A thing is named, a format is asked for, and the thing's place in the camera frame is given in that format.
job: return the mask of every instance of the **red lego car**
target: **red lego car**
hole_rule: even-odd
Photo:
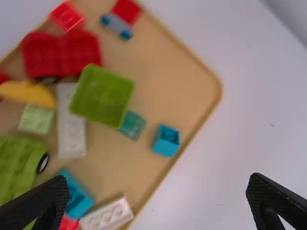
[[[128,41],[133,35],[131,26],[139,17],[140,12],[141,8],[134,1],[118,0],[111,13],[101,17],[100,23]]]
[[[86,31],[70,31],[62,37],[29,33],[21,43],[24,67],[30,78],[54,83],[78,75],[88,64],[102,65],[97,38]]]

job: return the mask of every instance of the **green lego plate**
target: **green lego plate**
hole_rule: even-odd
[[[70,111],[90,121],[120,128],[133,91],[132,80],[90,64],[81,73]]]
[[[24,109],[18,129],[44,135],[50,130],[53,115],[53,110],[27,105]]]
[[[132,140],[138,140],[145,125],[146,121],[140,115],[133,111],[128,111],[119,131]]]
[[[29,191],[47,149],[43,142],[0,136],[0,205]]]

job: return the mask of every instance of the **light green lego brick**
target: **light green lego brick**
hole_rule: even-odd
[[[53,115],[53,110],[27,105],[24,109],[18,129],[25,132],[44,135],[50,130]]]

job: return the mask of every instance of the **yellow lego piece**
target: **yellow lego piece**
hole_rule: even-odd
[[[0,85],[0,97],[50,109],[57,107],[55,96],[46,86],[29,81],[6,81]]]

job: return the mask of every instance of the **beige tray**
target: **beige tray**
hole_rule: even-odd
[[[146,119],[146,128],[138,141],[132,141],[106,126],[88,122],[86,156],[63,161],[57,158],[54,125],[44,138],[52,158],[36,183],[67,167],[96,198],[93,209],[124,194],[137,214],[217,106],[222,87],[217,77],[146,11],[133,26],[135,36],[128,42],[103,28],[99,17],[114,3],[73,1],[85,15],[86,29],[99,36],[105,67],[135,80],[130,108]],[[51,22],[45,22],[39,30],[61,34]],[[19,48],[0,63],[0,69],[14,78],[26,78]],[[1,134],[17,132],[23,107],[9,101],[0,103]],[[151,151],[159,124],[180,131],[182,145],[173,158]]]

